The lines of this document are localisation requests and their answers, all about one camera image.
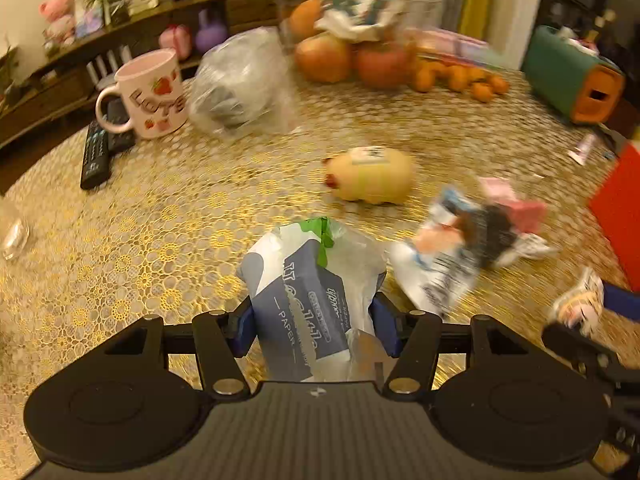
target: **pink stuffed toy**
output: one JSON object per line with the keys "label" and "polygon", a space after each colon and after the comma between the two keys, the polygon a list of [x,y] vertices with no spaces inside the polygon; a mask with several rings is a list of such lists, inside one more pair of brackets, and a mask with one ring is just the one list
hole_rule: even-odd
{"label": "pink stuffed toy", "polygon": [[49,0],[40,4],[41,15],[49,22],[44,31],[47,40],[59,43],[73,41],[76,20],[71,11],[73,0]]}

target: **orange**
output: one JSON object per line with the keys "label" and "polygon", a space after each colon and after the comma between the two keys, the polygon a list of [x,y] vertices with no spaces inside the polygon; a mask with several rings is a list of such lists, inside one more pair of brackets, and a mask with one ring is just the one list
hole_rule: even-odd
{"label": "orange", "polygon": [[296,41],[315,36],[316,21],[322,16],[322,0],[307,0],[297,6],[289,16],[289,28]]}
{"label": "orange", "polygon": [[449,89],[462,92],[469,84],[466,68],[463,66],[449,67]]}
{"label": "orange", "polygon": [[436,78],[446,78],[447,76],[447,67],[444,66],[439,61],[428,61],[425,63],[425,66],[433,72],[433,75]]}
{"label": "orange", "polygon": [[494,91],[491,90],[491,87],[487,83],[473,83],[471,85],[471,95],[478,99],[478,101],[488,103],[494,98]]}
{"label": "orange", "polygon": [[486,71],[480,67],[473,66],[469,69],[468,76],[470,83],[482,81],[486,78]]}
{"label": "orange", "polygon": [[411,88],[417,92],[428,92],[433,88],[435,82],[435,72],[427,67],[421,67],[412,81]]}
{"label": "orange", "polygon": [[506,94],[509,91],[509,83],[499,75],[492,74],[489,76],[487,82],[497,94]]}

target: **lace tablecloth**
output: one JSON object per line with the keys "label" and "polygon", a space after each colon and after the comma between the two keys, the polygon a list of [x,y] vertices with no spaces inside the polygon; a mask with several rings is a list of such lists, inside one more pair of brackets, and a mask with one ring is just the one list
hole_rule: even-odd
{"label": "lace tablecloth", "polygon": [[[554,118],[519,73],[507,77],[510,93],[487,105],[442,88],[389,95],[352,83],[302,86],[296,133],[224,146],[187,124],[118,156],[111,179],[92,192],[79,188],[85,129],[44,156],[8,193],[32,234],[25,254],[0,265],[0,478],[37,462],[22,424],[37,384],[143,314],[172,324],[235,308],[246,294],[236,265],[278,224],[329,215],[399,240],[412,236],[443,184],[479,198],[478,176],[503,176],[548,203],[541,234],[561,251],[482,273],[452,322],[483,312],[540,344],[549,305],[582,266],[625,285],[586,206],[612,162],[601,145],[584,167],[570,160],[567,150],[586,130]],[[326,156],[371,144],[414,157],[416,185],[405,205],[342,203],[324,187]],[[544,179],[529,185],[533,174]],[[389,270],[383,290],[406,308]],[[596,338],[640,365],[639,334],[605,311]],[[265,376],[256,345],[243,361],[251,382]],[[441,358],[436,385],[460,363]],[[171,366],[198,384],[193,358],[176,356]]]}

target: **apple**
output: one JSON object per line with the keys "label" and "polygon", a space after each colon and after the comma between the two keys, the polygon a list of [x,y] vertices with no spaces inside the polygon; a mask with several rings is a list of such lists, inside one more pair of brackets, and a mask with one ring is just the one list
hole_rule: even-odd
{"label": "apple", "polygon": [[337,83],[351,73],[351,45],[328,32],[300,42],[294,57],[309,81]]}
{"label": "apple", "polygon": [[411,53],[397,43],[362,43],[356,51],[355,65],[366,86],[389,90],[407,82]]}

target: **remote control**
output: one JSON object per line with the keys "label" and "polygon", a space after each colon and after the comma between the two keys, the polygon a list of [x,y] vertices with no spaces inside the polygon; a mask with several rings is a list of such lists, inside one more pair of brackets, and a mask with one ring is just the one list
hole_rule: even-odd
{"label": "remote control", "polygon": [[[129,120],[129,115],[125,110],[122,99],[117,98],[110,101],[107,105],[107,120],[114,124],[124,124]],[[123,134],[112,134],[108,132],[109,155],[117,155],[118,153],[128,150],[136,143],[136,134],[133,129]]]}
{"label": "remote control", "polygon": [[100,186],[110,176],[107,132],[93,120],[86,133],[80,187],[91,189]]}

